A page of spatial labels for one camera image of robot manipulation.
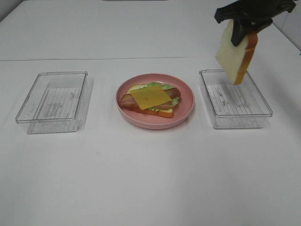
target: plate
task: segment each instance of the plate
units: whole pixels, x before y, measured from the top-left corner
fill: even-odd
[[[175,107],[172,118],[141,114],[119,107],[119,100],[131,86],[147,84],[152,81],[167,83],[179,89],[181,100],[179,105]],[[189,116],[194,107],[194,95],[191,88],[182,80],[168,74],[150,73],[138,75],[124,82],[117,90],[116,103],[122,116],[130,123],[146,129],[167,129],[180,124]]]

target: bacon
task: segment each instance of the bacon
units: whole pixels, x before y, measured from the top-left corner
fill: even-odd
[[[169,95],[170,98],[180,97],[181,93],[177,88],[166,89],[165,92]]]
[[[177,88],[167,89],[165,92],[170,96],[170,98],[180,97],[181,93]],[[125,94],[121,100],[119,101],[120,107],[138,107],[138,104],[135,102],[134,98],[130,93]],[[166,102],[158,106],[154,106],[154,108],[159,109],[169,109],[172,107],[171,102]]]

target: lettuce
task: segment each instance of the lettuce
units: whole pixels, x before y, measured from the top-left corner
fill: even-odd
[[[153,87],[153,86],[160,86],[163,90],[175,88],[174,86],[170,86],[169,84],[163,84],[163,83],[154,82],[154,81],[147,84],[145,87]]]
[[[179,103],[180,97],[173,98],[171,101],[172,106],[176,106]]]
[[[160,109],[159,109],[159,108],[150,107],[149,110],[150,110],[150,111],[155,111],[155,112],[157,112],[157,111],[159,111]]]

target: clear plastic container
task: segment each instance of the clear plastic container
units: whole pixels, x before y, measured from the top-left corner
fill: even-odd
[[[248,72],[240,85],[232,85],[224,70],[202,70],[199,74],[214,128],[262,128],[273,115]]]
[[[16,123],[28,134],[74,132],[85,123],[89,101],[87,72],[40,73]]]

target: cheese slice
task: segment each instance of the cheese slice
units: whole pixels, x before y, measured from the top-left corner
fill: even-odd
[[[160,86],[134,89],[131,94],[141,110],[172,101]]]

